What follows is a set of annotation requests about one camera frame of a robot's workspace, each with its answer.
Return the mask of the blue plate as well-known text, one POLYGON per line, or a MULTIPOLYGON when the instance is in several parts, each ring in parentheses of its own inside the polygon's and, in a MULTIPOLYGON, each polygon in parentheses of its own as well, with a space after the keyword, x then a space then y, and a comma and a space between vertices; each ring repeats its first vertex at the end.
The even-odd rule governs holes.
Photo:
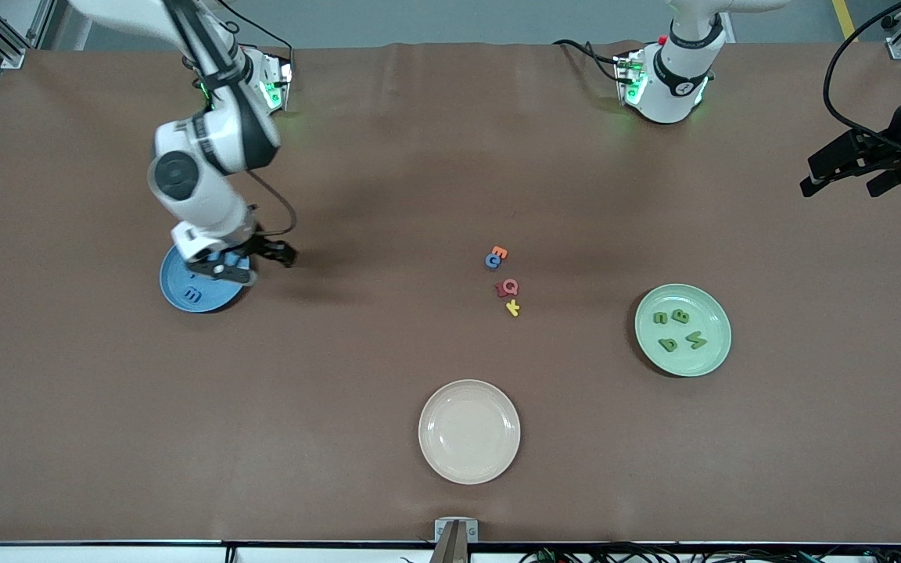
POLYGON ((216 281, 193 274, 187 270, 186 261, 182 259, 175 246, 168 250, 162 260, 158 281, 161 295, 166 302, 175 309, 190 314, 210 314, 224 310, 240 299, 248 289, 247 286, 232 284, 229 281, 216 281), (199 303, 187 303, 182 298, 182 293, 189 286, 203 292, 203 298, 199 303))

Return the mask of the green plate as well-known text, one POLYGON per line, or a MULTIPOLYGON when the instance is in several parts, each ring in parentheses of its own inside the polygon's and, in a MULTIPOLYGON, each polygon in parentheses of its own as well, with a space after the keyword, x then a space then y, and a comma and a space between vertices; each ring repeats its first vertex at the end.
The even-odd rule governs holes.
POLYGON ((641 298, 635 311, 634 332, 637 345, 647 359, 666 374, 680 378, 714 373, 728 359, 733 342, 730 318, 722 304, 710 293, 687 284, 660 285, 641 298), (690 323, 673 321, 671 313, 675 309, 686 310, 691 316, 690 323), (669 323, 655 324, 656 311, 665 311, 669 323), (708 343, 692 350, 685 338, 696 331, 703 332, 708 343), (678 350, 672 353, 663 350, 658 339, 664 338, 678 341, 678 350))

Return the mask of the beige plate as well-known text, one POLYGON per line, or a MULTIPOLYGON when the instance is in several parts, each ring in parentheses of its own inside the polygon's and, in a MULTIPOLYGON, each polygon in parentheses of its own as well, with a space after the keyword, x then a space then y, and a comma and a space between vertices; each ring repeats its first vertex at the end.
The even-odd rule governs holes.
POLYGON ((464 486, 503 475, 521 439, 521 418, 510 396, 480 380, 443 385, 428 398, 418 420, 423 459, 441 478, 464 486))

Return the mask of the metal bracket with bar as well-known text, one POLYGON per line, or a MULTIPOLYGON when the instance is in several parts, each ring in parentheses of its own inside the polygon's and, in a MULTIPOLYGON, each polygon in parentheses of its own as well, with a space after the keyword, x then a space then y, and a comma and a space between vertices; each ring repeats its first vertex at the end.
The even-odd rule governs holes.
POLYGON ((478 520, 461 516, 437 519, 429 563, 471 563, 471 545, 478 541, 478 520))

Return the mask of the white table edge rail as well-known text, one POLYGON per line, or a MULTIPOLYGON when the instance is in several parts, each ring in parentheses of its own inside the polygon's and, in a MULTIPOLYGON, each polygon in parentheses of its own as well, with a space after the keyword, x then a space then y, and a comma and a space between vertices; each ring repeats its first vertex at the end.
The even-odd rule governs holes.
POLYGON ((37 540, 0 542, 0 563, 901 563, 901 543, 37 540))

